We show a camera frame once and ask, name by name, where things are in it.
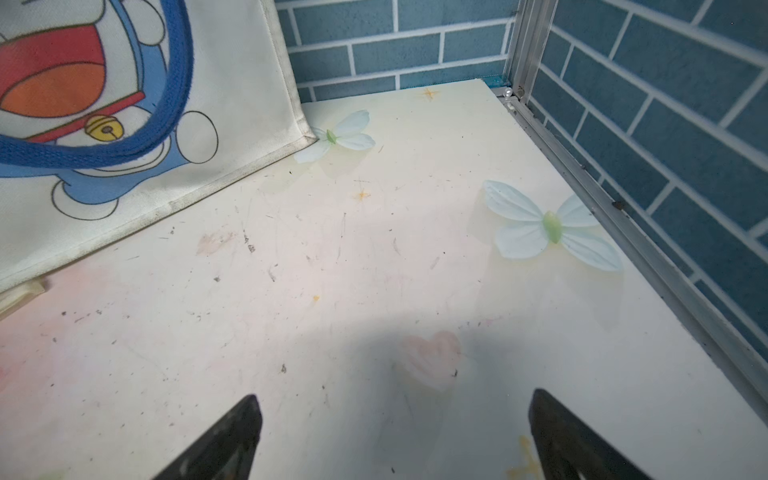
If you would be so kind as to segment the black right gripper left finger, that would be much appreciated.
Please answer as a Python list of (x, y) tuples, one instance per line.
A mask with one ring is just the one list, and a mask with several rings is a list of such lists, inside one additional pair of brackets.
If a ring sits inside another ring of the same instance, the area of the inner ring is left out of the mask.
[(257, 397), (246, 395), (154, 479), (247, 480), (262, 426)]

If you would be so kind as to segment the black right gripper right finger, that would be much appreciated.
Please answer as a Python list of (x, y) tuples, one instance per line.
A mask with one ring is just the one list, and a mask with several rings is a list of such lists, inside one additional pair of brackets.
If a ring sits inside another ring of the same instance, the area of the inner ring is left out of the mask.
[(544, 389), (534, 390), (528, 419), (547, 479), (650, 479)]

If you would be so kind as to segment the white canvas Doraemon tote bag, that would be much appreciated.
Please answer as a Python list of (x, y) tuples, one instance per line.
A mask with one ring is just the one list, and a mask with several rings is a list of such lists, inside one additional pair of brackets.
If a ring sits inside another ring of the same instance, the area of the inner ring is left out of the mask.
[(5, 1), (1, 287), (315, 141), (271, 1)]

